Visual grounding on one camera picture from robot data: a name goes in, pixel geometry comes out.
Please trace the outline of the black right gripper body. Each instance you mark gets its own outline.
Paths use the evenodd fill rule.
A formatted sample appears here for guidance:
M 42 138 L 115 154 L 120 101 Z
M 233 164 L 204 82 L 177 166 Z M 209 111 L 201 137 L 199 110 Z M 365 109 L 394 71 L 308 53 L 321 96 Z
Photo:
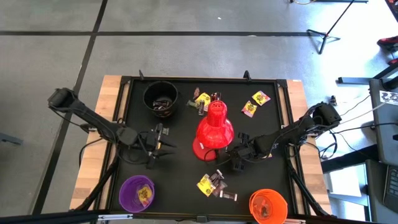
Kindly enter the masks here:
M 236 172 L 242 172 L 244 170 L 245 162 L 255 164 L 260 162 L 260 158 L 254 148 L 253 140 L 248 134 L 239 133 L 238 139 L 240 140 L 239 144 L 233 148 L 233 170 Z

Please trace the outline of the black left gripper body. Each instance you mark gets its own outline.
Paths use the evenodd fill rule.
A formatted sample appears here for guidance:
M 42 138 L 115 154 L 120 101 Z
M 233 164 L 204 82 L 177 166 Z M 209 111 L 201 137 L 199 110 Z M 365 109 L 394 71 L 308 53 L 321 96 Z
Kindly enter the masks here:
M 154 129 L 150 131 L 141 131 L 137 138 L 139 144 L 147 155 L 146 169 L 153 169 L 154 164 L 159 157 L 155 157 L 155 153 L 160 151 L 161 143 L 159 142 L 162 137 L 163 124 L 159 123 Z

